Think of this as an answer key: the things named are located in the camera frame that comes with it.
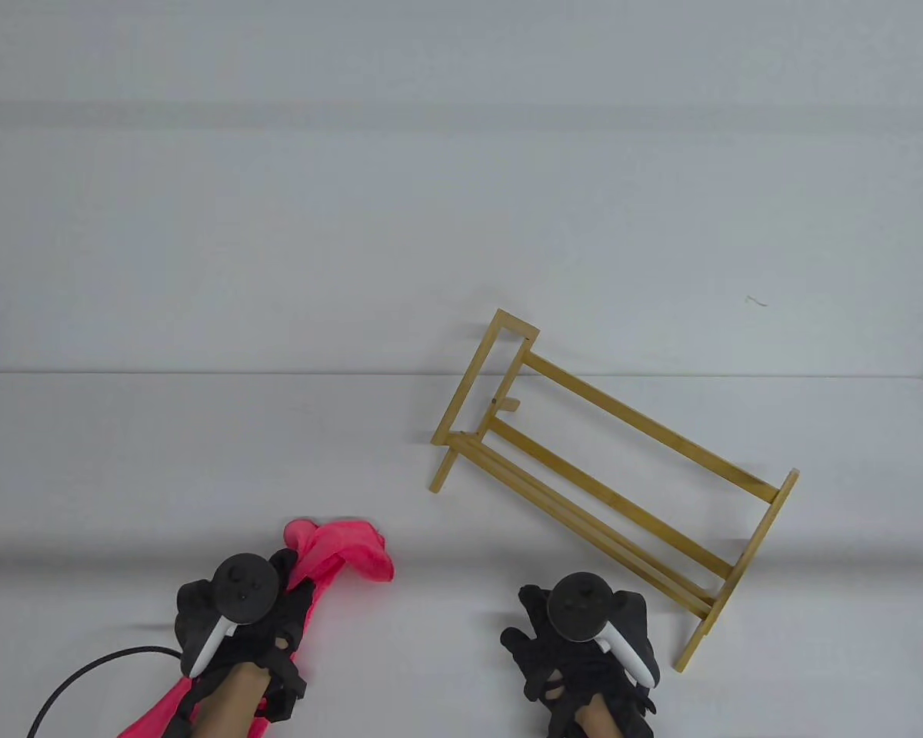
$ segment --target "wooden slat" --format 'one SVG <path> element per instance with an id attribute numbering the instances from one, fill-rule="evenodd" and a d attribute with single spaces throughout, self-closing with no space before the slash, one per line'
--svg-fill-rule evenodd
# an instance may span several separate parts
<path id="1" fill-rule="evenodd" d="M 618 531 L 569 502 L 538 478 L 500 456 L 475 437 L 452 433 L 448 436 L 448 443 L 473 464 L 496 477 L 623 566 L 633 570 L 694 615 L 704 618 L 711 612 L 714 597 L 703 588 L 666 567 Z M 611 541 L 615 545 L 610 545 L 606 541 Z"/>
<path id="2" fill-rule="evenodd" d="M 475 384 L 475 378 L 478 377 L 482 365 L 485 363 L 485 360 L 489 358 L 489 351 L 492 351 L 492 345 L 495 344 L 496 338 L 499 337 L 501 321 L 503 321 L 503 311 L 497 310 L 495 316 L 493 316 L 492 320 L 489 322 L 489 327 L 487 327 L 485 335 L 482 337 L 482 343 L 475 349 L 475 356 L 472 356 L 471 362 L 468 362 L 468 369 L 465 369 L 464 375 L 461 376 L 461 383 L 458 383 L 458 389 L 455 390 L 451 403 L 448 403 L 448 409 L 445 411 L 444 416 L 442 416 L 441 422 L 438 423 L 437 430 L 434 431 L 434 437 L 431 439 L 431 443 L 435 446 L 445 445 L 448 439 L 448 432 L 451 431 L 455 418 L 458 417 L 458 412 L 462 410 L 462 405 L 465 404 L 465 398 L 468 397 L 471 386 Z"/>
<path id="3" fill-rule="evenodd" d="M 606 503 L 606 505 L 612 507 L 612 510 L 623 514 L 637 526 L 645 528 L 651 534 L 668 542 L 681 553 L 690 556 L 710 572 L 716 573 L 722 579 L 725 579 L 731 573 L 732 566 L 728 562 L 715 556 L 711 551 L 697 544 L 697 542 L 687 538 L 676 528 L 663 523 L 663 520 L 659 520 L 659 517 L 648 513 L 643 507 L 606 487 L 598 479 L 585 474 L 574 464 L 554 454 L 552 450 L 540 446 L 536 440 L 528 438 L 528 436 L 525 436 L 507 422 L 500 421 L 499 418 L 493 418 L 489 423 L 489 430 L 496 433 L 501 439 L 506 440 L 507 443 L 520 449 L 521 452 L 538 460 L 540 464 L 545 465 L 550 471 L 560 474 L 567 481 L 585 490 L 599 502 Z"/>
<path id="4" fill-rule="evenodd" d="M 497 310 L 496 315 L 499 317 L 500 326 L 504 327 L 507 331 L 513 331 L 513 333 L 517 335 L 528 338 L 530 341 L 536 341 L 536 337 L 540 334 L 540 329 L 538 329 L 538 327 L 518 319 L 518 317 L 511 313 L 507 313 L 505 310 Z"/>
<path id="5" fill-rule="evenodd" d="M 441 465 L 439 465 L 438 470 L 434 472 L 431 486 L 428 487 L 434 494 L 438 494 L 445 485 L 448 472 L 452 470 L 456 460 L 458 460 L 458 452 L 455 449 L 448 449 L 447 452 L 445 452 L 445 457 L 441 459 Z"/>
<path id="6" fill-rule="evenodd" d="M 513 357 L 513 361 L 510 362 L 510 366 L 506 370 L 506 374 L 503 375 L 503 381 L 499 383 L 499 387 L 496 389 L 496 394 L 493 394 L 492 400 L 490 400 L 489 407 L 485 408 L 485 414 L 482 416 L 482 421 L 479 422 L 478 429 L 475 432 L 475 436 L 482 440 L 485 438 L 485 432 L 489 429 L 489 423 L 492 422 L 492 419 L 496 417 L 497 412 L 500 411 L 500 403 L 503 400 L 506 400 L 506 394 L 510 391 L 510 387 L 513 387 L 515 378 L 520 374 L 522 365 L 524 365 L 524 359 L 526 354 L 528 354 L 529 349 L 533 345 L 533 338 L 525 338 L 520 343 L 520 348 L 517 349 L 517 354 Z"/>
<path id="7" fill-rule="evenodd" d="M 532 351 L 526 354 L 525 364 L 533 371 L 539 372 L 565 389 L 573 391 L 579 397 L 583 397 L 589 403 L 598 405 L 609 414 L 615 415 L 620 421 L 628 423 L 638 431 L 646 433 L 649 437 L 659 440 L 663 445 L 676 450 L 677 453 L 690 458 L 690 460 L 700 464 L 706 470 L 714 471 L 719 477 L 728 479 L 732 484 L 752 493 L 760 500 L 771 503 L 777 496 L 778 490 L 768 482 L 755 477 L 755 475 L 742 470 L 742 468 L 736 467 L 735 464 L 726 461 L 717 454 L 713 454 L 704 447 L 698 446 L 693 440 L 684 438 L 680 433 L 675 433 L 640 411 L 634 411 L 629 405 L 620 403 L 615 397 L 609 396 L 609 394 L 603 393 L 597 387 L 592 387 L 591 384 L 568 374 L 545 358 L 533 354 Z"/>
<path id="8" fill-rule="evenodd" d="M 777 517 L 779 511 L 782 510 L 782 506 L 785 505 L 786 499 L 788 499 L 789 493 L 793 491 L 793 486 L 796 485 L 796 480 L 799 477 L 800 472 L 798 470 L 792 470 L 786 475 L 784 483 L 779 487 L 777 496 L 775 496 L 774 501 L 772 501 L 772 504 L 768 507 L 768 510 L 766 510 L 763 519 L 759 521 L 759 526 L 756 527 L 752 537 L 749 538 L 749 544 L 746 546 L 745 550 L 742 551 L 742 555 L 738 557 L 735 566 L 732 567 L 731 576 L 722 584 L 721 590 L 718 592 L 718 598 L 715 600 L 715 604 L 711 606 L 711 612 L 708 613 L 708 617 L 704 619 L 704 622 L 698 625 L 697 630 L 694 630 L 694 635 L 691 636 L 691 639 L 687 643 L 684 653 L 680 654 L 680 658 L 678 658 L 674 665 L 677 671 L 683 671 L 687 668 L 687 664 L 690 662 L 691 657 L 693 657 L 694 651 L 698 649 L 701 639 L 711 632 L 711 628 L 714 628 L 715 622 L 718 621 L 718 616 L 721 615 L 722 609 L 724 609 L 725 604 L 728 603 L 728 598 L 731 597 L 735 588 L 738 587 L 738 583 L 749 568 L 749 564 L 752 563 L 757 552 L 759 552 L 759 547 L 766 539 L 766 534 L 768 534 L 772 524 L 775 522 L 775 517 Z"/>

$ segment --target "white tabletop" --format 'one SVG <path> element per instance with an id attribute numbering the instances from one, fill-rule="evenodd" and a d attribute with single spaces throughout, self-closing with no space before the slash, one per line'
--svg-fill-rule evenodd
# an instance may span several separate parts
<path id="1" fill-rule="evenodd" d="M 923 382 L 594 381 L 767 481 L 802 472 L 683 675 L 670 663 L 693 616 L 464 460 L 426 491 L 458 378 L 0 375 L 0 737 L 85 661 L 173 646 L 178 584 L 271 553 L 303 516 L 374 521 L 398 579 L 348 575 L 325 595 L 307 699 L 275 735 L 542 735 L 499 632 L 526 626 L 521 584 L 589 569 L 647 595 L 659 738 L 923 736 Z M 476 384 L 465 422 L 495 383 Z M 521 378 L 511 395 L 508 421 L 729 561 L 763 512 L 559 387 Z M 159 655 L 103 667 L 39 735 L 115 735 L 176 676 Z"/>

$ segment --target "black gloved hand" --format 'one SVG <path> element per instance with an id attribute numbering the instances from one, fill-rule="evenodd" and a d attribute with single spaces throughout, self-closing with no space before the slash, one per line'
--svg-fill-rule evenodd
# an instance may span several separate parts
<path id="1" fill-rule="evenodd" d="M 503 630 L 500 641 L 513 654 L 526 679 L 524 694 L 531 702 L 540 700 L 551 711 L 548 738 L 582 738 L 575 713 L 595 695 L 605 698 L 609 713 L 625 738 L 652 738 L 643 720 L 655 713 L 648 690 L 634 685 L 611 653 L 603 653 L 594 640 L 574 643 L 558 635 L 547 617 L 550 590 L 528 584 L 520 589 L 520 602 L 529 615 L 536 637 L 517 628 Z M 560 679 L 551 681 L 559 671 Z M 563 692 L 556 699 L 547 693 Z"/>
<path id="2" fill-rule="evenodd" d="M 180 736 L 179 730 L 190 729 L 190 724 L 186 727 L 185 723 L 194 705 L 215 692 L 236 664 L 252 662 L 271 672 L 271 682 L 258 716 L 267 717 L 272 723 L 286 720 L 296 700 L 303 698 L 306 684 L 290 658 L 304 636 L 304 622 L 311 609 L 315 585 L 313 581 L 304 580 L 287 593 L 287 583 L 297 565 L 295 551 L 282 549 L 269 558 L 269 563 L 278 575 L 278 595 L 274 605 L 257 622 L 237 626 L 234 635 L 222 639 L 212 660 L 194 679 L 190 693 L 182 700 L 176 721 L 172 721 L 171 735 Z M 185 584 L 178 590 L 177 602 L 174 632 L 185 651 L 182 672 L 187 676 L 198 654 L 198 643 L 205 642 L 218 619 L 212 582 L 199 580 Z M 178 720 L 183 724 L 176 725 Z"/>

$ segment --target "pink cloth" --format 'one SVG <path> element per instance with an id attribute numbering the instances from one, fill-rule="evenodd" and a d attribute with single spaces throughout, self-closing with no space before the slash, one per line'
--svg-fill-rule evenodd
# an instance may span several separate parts
<path id="1" fill-rule="evenodd" d="M 394 562 L 387 553 L 387 542 L 365 520 L 340 520 L 321 527 L 311 520 L 292 520 L 283 530 L 283 542 L 299 556 L 287 590 L 293 590 L 304 579 L 315 583 L 305 628 L 321 596 L 346 564 L 370 581 L 392 581 L 394 577 Z M 160 738 L 191 685 L 192 680 L 182 677 L 151 711 L 124 730 L 120 738 Z M 264 718 L 254 718 L 249 738 L 261 738 L 268 727 Z"/>

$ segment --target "vr controller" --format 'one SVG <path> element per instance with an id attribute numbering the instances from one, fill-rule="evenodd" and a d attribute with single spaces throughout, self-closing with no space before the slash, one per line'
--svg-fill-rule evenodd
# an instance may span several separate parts
<path id="1" fill-rule="evenodd" d="M 647 689 L 658 685 L 659 667 L 647 638 L 643 595 L 612 593 L 595 573 L 571 573 L 551 590 L 547 616 L 564 639 L 594 640 L 603 653 L 612 652 L 638 685 Z"/>
<path id="2" fill-rule="evenodd" d="M 267 616 L 280 591 L 276 569 L 263 556 L 241 553 L 219 564 L 211 580 L 192 581 L 178 590 L 178 612 L 191 612 L 184 637 L 181 672 L 195 678 L 215 656 L 222 639 L 237 626 Z"/>

